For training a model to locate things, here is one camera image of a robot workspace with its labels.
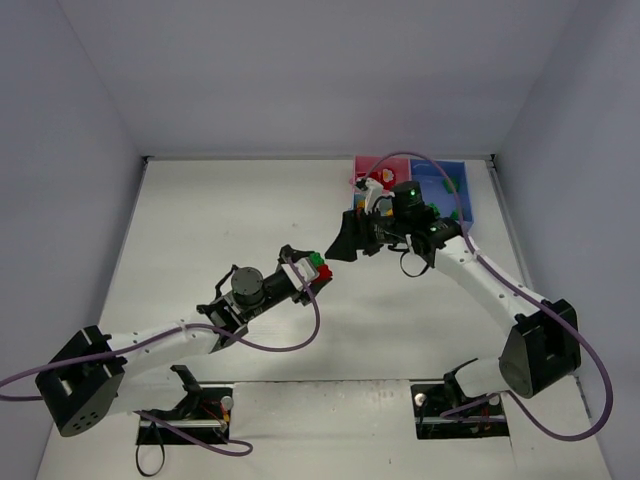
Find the red green lego stack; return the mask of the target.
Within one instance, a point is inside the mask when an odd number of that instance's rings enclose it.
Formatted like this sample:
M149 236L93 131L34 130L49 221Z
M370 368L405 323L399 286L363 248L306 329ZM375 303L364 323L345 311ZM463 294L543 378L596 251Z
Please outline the red green lego stack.
M312 252L309 255L309 260L317 271L314 283L328 281L332 278L333 273L319 252Z

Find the flower lego stack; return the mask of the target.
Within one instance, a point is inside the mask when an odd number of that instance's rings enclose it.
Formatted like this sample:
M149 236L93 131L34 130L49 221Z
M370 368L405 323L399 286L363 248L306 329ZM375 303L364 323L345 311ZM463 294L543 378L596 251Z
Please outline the flower lego stack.
M381 174L381 180L385 184L393 184L395 182L395 173L390 169L383 169Z

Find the green rounded stack lego brick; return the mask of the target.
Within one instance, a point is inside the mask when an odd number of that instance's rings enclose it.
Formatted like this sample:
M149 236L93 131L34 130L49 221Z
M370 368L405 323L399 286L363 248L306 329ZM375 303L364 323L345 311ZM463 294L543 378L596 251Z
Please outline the green rounded stack lego brick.
M449 195L458 194L460 192L461 183L459 177L448 177L442 180L443 187Z

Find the green square lego brick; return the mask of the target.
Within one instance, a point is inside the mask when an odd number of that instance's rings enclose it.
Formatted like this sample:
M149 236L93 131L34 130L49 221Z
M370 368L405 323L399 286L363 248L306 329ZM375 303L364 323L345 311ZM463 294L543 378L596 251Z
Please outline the green square lego brick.
M433 216L435 218L439 218L440 217L440 211L439 211L438 207L435 204L429 203L427 205L427 207L431 210L431 212L432 212L432 214L433 214Z

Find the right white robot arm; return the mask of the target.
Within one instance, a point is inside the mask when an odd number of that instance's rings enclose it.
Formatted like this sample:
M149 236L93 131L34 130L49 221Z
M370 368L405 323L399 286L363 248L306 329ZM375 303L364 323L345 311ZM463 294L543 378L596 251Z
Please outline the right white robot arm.
M445 375L457 402L506 390L529 399L580 366L579 342L568 331L576 327L577 313L569 302L550 302L516 285L480 256L457 220L424 202L418 182L385 191L375 180L360 179L356 187L364 205L343 213L327 258L354 262L382 247L413 253L465 290L506 337L499 356L472 359Z

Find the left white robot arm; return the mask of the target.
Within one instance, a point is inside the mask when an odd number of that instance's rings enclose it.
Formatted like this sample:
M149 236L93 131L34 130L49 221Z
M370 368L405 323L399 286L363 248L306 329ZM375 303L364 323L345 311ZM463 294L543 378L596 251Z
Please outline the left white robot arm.
M210 302L176 321L125 334L79 330L36 375L36 387L63 437L119 413L185 416L202 397L186 359L247 345L251 321L285 301L316 306L332 277L320 253L285 245L273 273L234 265Z

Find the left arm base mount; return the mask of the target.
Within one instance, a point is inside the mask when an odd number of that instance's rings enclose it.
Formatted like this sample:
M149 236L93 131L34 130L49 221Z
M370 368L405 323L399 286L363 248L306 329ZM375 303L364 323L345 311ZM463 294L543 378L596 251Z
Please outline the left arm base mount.
M230 438L231 413L228 405L233 399L230 383L205 383L198 400L191 400L186 407L169 411L150 410L148 414L163 420L208 445L223 445ZM164 426L152 426L149 420L139 419L135 445L143 446L192 446Z

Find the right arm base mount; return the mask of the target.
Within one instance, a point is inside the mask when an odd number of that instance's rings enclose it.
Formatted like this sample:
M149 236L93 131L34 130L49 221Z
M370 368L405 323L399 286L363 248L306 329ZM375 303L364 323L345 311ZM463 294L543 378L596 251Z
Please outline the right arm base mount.
M480 440L507 438L510 430L499 396L468 407L453 401L442 382L410 384L416 438L427 440Z

